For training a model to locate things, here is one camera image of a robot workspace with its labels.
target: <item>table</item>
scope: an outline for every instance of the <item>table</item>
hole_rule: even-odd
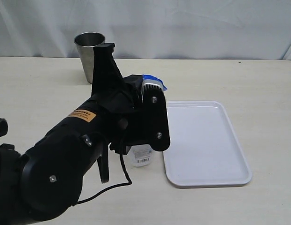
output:
[[[133,185],[71,207],[43,225],[291,225],[291,61],[116,60],[123,75],[153,74],[167,100],[222,103],[253,171],[244,187],[176,189],[161,153],[146,167],[125,158]],[[0,143],[24,153],[91,93],[80,59],[0,58],[0,117],[9,123]],[[95,165],[80,199],[124,182],[110,152],[110,182]]]

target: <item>white tray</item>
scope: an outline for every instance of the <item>white tray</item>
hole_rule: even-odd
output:
[[[252,173],[224,107],[214,101],[168,102],[171,146],[163,152],[178,188],[241,186]]]

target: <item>black cable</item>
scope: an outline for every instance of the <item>black cable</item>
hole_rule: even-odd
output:
[[[128,185],[131,185],[132,184],[132,181],[128,175],[128,172],[127,172],[127,169],[126,169],[126,166],[125,166],[125,163],[123,161],[123,155],[122,153],[119,154],[119,159],[121,161],[121,165],[122,165],[122,169],[123,169],[123,173],[125,174],[125,177],[127,179],[127,183],[121,183],[121,184],[115,184],[115,185],[112,185],[112,186],[109,186],[103,190],[101,190],[100,192],[96,193],[94,196],[90,197],[90,198],[87,198],[87,199],[84,199],[84,200],[81,200],[81,201],[78,201],[75,205],[79,205],[79,204],[83,204],[83,203],[86,203],[86,202],[89,202],[91,201],[92,199],[95,199],[96,197],[98,197],[99,195],[101,195],[102,193],[108,191],[108,190],[111,190],[113,188],[118,188],[118,187],[123,187],[123,186],[128,186]]]

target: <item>stainless steel cup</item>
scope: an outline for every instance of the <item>stainless steel cup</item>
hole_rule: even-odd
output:
[[[88,83],[92,83],[94,68],[93,47],[105,42],[105,36],[100,33],[86,32],[75,37],[75,43],[82,62]]]

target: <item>orange label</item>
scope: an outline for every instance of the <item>orange label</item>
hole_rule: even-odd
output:
[[[77,117],[77,118],[85,120],[86,122],[90,122],[96,116],[97,116],[97,114],[90,112],[88,110],[77,109],[77,110],[73,111],[68,117]]]

